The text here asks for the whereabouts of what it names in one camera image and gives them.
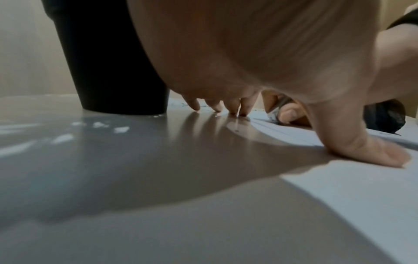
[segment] wall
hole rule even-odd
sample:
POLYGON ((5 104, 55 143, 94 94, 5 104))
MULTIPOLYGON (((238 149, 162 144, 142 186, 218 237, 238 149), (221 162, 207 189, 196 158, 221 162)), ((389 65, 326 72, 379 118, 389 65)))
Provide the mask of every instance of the wall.
MULTIPOLYGON (((382 28, 417 0, 383 0, 382 28)), ((75 93, 53 22, 40 0, 0 1, 0 96, 75 93)), ((415 116, 418 95, 401 98, 415 116)), ((262 108, 259 99, 257 108, 262 108)))

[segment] black container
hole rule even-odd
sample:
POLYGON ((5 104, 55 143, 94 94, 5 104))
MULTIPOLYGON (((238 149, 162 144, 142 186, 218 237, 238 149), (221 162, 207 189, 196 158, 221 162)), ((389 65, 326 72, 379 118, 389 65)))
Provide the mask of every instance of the black container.
POLYGON ((42 0, 83 108, 162 114, 169 90, 145 54, 126 0, 42 0))

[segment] black cup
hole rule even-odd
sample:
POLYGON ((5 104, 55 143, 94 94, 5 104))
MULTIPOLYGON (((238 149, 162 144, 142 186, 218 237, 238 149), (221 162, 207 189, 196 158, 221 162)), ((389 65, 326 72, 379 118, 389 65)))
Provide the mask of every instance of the black cup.
POLYGON ((42 0, 84 109, 162 114, 169 89, 142 48, 126 0, 42 0))

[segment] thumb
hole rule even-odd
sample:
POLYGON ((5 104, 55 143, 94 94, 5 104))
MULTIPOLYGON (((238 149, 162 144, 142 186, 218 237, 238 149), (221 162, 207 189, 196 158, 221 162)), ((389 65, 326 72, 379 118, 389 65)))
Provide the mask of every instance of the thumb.
POLYGON ((365 98, 350 91, 338 98, 304 107, 312 127, 330 151, 359 161, 402 167, 410 160, 402 147, 367 133, 362 118, 364 101, 365 98))

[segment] person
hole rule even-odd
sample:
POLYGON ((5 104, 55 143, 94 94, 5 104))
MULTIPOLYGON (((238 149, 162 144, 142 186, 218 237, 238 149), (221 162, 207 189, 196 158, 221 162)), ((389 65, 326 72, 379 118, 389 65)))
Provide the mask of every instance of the person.
MULTIPOLYGON (((192 108, 202 98, 211 106, 223 100, 234 110, 260 91, 275 90, 301 104, 331 152, 392 167, 410 160, 400 146, 370 137, 362 120, 364 105, 410 87, 372 86, 399 60, 380 59, 379 65, 379 0, 128 0, 128 5, 154 68, 192 108)), ((403 26, 399 37, 414 30, 403 26)))
MULTIPOLYGON (((387 30, 379 33, 378 56, 382 60, 380 67, 384 70, 384 74, 377 75, 373 86, 379 87, 375 89, 389 90, 395 85, 405 86, 407 90, 414 89, 418 81, 415 74, 415 70, 418 70, 416 66, 418 65, 418 43, 416 42, 418 30, 408 30, 407 27, 411 25, 413 27, 418 25, 418 3, 408 7, 403 17, 396 20, 387 30)), ((282 98, 284 98, 282 94, 264 91, 263 102, 266 112, 271 112, 272 107, 282 98)), ((367 128, 395 133, 405 125, 405 108, 397 100, 388 100, 365 106, 363 117, 367 128)), ((280 108, 277 119, 283 124, 310 126, 302 106, 294 101, 280 108)))

